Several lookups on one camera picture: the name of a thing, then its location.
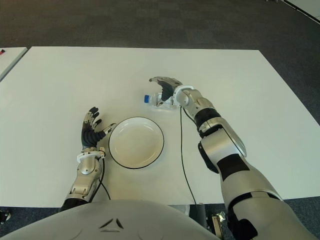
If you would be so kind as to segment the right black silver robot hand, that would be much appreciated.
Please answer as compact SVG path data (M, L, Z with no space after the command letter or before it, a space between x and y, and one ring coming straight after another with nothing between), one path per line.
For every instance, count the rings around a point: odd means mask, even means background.
M162 87L161 99L156 104L158 107L174 95L177 87L183 85L179 80L167 76L152 77L149 82L155 82Z

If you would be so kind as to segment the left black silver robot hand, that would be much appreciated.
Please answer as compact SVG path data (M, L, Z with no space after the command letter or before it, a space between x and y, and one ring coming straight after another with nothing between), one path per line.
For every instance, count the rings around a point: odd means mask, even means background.
M112 123L102 130L96 131L96 127L102 122L102 119L96 120L99 116L99 109L92 107L86 114L81 129L82 149L96 148L98 142L110 134L116 127L116 123Z

